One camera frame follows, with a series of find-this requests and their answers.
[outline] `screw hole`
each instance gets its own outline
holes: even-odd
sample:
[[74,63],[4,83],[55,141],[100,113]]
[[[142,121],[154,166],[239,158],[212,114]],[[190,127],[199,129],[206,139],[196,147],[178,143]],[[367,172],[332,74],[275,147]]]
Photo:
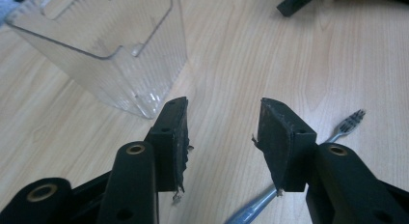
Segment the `screw hole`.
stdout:
[[143,145],[135,145],[126,149],[127,154],[140,154],[145,150]]
[[373,215],[380,221],[385,222],[385,223],[393,223],[394,219],[392,216],[390,216],[388,213],[382,211],[382,210],[374,210]]
[[29,202],[40,202],[51,197],[57,191],[57,185],[53,183],[47,183],[33,189],[28,195],[27,200]]
[[331,146],[331,147],[329,147],[329,151],[330,151],[332,154],[337,154],[337,155],[341,155],[341,156],[344,156],[344,155],[347,155],[347,154],[348,154],[348,152],[347,152],[345,149],[343,149],[343,148],[341,148],[341,147],[337,147],[337,146]]
[[128,220],[132,216],[133,216],[132,211],[130,211],[128,209],[122,209],[122,210],[119,210],[117,212],[117,219],[120,220],[120,221]]

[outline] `black plastic bracket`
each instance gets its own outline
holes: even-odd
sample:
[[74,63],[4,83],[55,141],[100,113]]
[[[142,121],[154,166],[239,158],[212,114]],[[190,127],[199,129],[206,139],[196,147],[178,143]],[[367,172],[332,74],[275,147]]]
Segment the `black plastic bracket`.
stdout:
[[50,178],[22,188],[0,223],[158,223],[158,192],[183,189],[187,99],[167,102],[145,141],[122,146],[111,172],[74,189]]

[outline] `clear plastic container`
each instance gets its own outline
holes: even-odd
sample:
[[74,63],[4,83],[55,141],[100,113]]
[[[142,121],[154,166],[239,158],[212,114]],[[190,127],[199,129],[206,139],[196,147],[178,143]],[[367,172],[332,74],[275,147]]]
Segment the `clear plastic container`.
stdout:
[[26,0],[6,23],[102,102],[149,119],[186,61],[179,0]]

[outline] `wood grain surface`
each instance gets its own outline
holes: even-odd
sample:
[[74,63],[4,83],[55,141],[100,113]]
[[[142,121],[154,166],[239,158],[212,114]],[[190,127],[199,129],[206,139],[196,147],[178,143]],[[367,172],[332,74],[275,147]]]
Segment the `wood grain surface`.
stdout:
[[[188,61],[167,100],[188,97],[195,150],[181,202],[160,194],[161,223],[223,223],[272,183],[251,141],[262,97],[291,107],[318,143],[365,108],[339,143],[409,190],[409,7],[314,0],[284,18],[281,1],[181,0]],[[8,27],[0,46],[0,209],[38,179],[76,187],[101,175],[153,125],[99,102]],[[305,193],[276,198],[254,223],[311,223]]]

